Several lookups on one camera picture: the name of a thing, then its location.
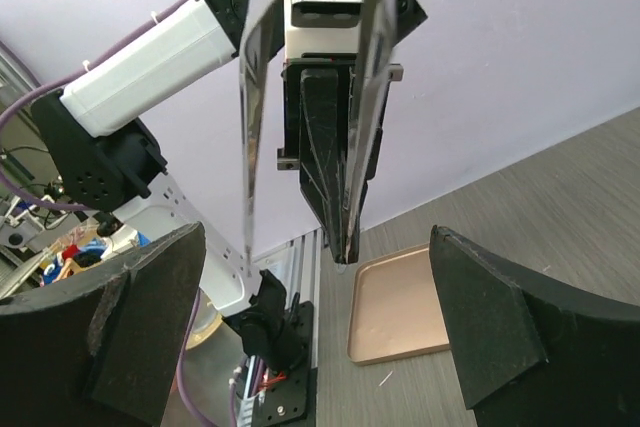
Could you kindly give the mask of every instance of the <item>rectangular tray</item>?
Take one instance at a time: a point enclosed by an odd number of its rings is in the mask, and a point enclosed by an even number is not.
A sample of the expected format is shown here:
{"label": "rectangular tray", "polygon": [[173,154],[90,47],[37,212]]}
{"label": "rectangular tray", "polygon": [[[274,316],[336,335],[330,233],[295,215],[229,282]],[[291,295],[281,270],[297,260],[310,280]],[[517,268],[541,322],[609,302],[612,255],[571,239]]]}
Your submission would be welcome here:
{"label": "rectangular tray", "polygon": [[352,362],[375,364],[448,348],[428,245],[358,268],[347,345]]}

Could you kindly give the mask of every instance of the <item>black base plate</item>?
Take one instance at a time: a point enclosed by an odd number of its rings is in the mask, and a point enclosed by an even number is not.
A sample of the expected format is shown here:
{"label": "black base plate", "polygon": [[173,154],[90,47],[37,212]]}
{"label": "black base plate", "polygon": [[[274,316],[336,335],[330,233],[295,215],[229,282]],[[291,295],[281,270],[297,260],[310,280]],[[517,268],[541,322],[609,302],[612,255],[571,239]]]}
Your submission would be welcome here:
{"label": "black base plate", "polygon": [[271,387],[264,403],[256,399],[253,409],[252,427],[271,427],[289,424],[314,416],[313,409],[317,376],[311,375],[311,349],[313,344],[313,304],[300,304],[296,332],[307,346],[307,358],[298,368]]}

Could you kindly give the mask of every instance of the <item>table surface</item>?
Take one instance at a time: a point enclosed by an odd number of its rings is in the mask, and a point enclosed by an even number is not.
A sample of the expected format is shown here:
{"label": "table surface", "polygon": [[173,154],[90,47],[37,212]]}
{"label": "table surface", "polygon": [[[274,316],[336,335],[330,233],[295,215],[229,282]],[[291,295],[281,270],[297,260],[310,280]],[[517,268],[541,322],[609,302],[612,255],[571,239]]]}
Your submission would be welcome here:
{"label": "table surface", "polygon": [[[640,109],[364,232],[361,261],[427,243],[434,224],[550,277],[640,304]],[[450,352],[366,367],[349,361],[355,270],[339,275],[323,252],[318,427],[475,426]]]}

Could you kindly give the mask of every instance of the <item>robotic arm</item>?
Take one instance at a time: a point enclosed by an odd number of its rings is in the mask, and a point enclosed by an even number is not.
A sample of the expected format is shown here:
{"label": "robotic arm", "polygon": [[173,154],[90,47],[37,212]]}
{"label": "robotic arm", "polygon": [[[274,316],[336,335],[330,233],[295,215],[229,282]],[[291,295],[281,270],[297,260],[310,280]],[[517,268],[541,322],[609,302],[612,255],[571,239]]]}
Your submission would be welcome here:
{"label": "robotic arm", "polygon": [[[261,30],[265,2],[269,28]],[[397,19],[387,25],[387,41],[394,24],[395,41],[426,19],[415,0],[398,3]],[[168,173],[158,142],[138,117],[240,55],[247,202],[252,205],[264,69],[285,47],[285,146],[278,166],[300,170],[301,190],[324,227],[334,257],[341,263],[357,261],[361,191],[366,192],[366,180],[375,174],[388,83],[401,73],[395,67],[383,84],[370,88],[372,78],[387,75],[393,47],[384,47],[388,55],[382,59],[370,55],[380,50],[375,21],[385,13],[368,10],[370,4],[371,0],[190,0],[112,58],[32,106],[65,192],[75,201],[112,212],[150,240],[185,224],[204,225],[207,253],[201,288],[242,337],[245,352],[259,355],[275,371],[295,368],[307,349],[285,319],[285,288],[268,271],[254,270],[247,254],[237,252],[199,214]],[[248,32],[243,34],[245,22]],[[260,65],[252,63],[256,42]],[[360,58],[366,62],[358,63]],[[353,96],[359,104],[375,103],[378,110],[368,117],[357,115]],[[362,139],[367,144],[362,152],[368,150],[364,157],[354,150]],[[319,165],[326,169],[321,171]],[[349,179],[358,169],[364,187],[350,192],[345,186],[358,185]],[[351,207],[344,207],[354,199],[355,216]],[[247,214],[251,223],[251,208]]]}

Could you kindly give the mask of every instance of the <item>white wall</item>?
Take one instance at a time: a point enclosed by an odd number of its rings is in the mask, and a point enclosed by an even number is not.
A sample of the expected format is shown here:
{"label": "white wall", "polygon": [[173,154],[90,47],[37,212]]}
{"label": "white wall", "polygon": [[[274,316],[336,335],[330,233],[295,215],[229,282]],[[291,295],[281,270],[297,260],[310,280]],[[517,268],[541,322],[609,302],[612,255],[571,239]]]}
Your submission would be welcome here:
{"label": "white wall", "polygon": [[[420,0],[397,49],[372,226],[640,105],[640,0]],[[43,80],[77,69],[171,0],[0,0],[0,36]],[[315,226],[282,144],[271,65],[256,250]],[[197,206],[242,244],[236,63],[144,116]]]}

